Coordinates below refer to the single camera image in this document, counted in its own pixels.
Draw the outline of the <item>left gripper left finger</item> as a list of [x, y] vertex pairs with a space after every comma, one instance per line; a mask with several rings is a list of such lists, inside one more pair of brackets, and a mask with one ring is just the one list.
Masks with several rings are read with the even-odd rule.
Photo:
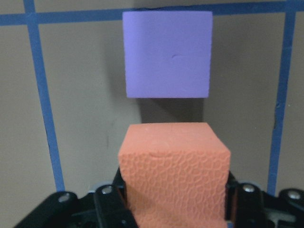
[[113, 182], [98, 187], [94, 193], [97, 221], [101, 228], [137, 228], [127, 206], [126, 186], [118, 169]]

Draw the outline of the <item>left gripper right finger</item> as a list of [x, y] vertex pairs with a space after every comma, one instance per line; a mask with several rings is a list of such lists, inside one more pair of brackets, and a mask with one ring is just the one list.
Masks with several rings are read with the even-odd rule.
[[226, 183], [225, 221], [232, 228], [267, 228], [261, 189], [249, 182], [239, 182], [230, 172]]

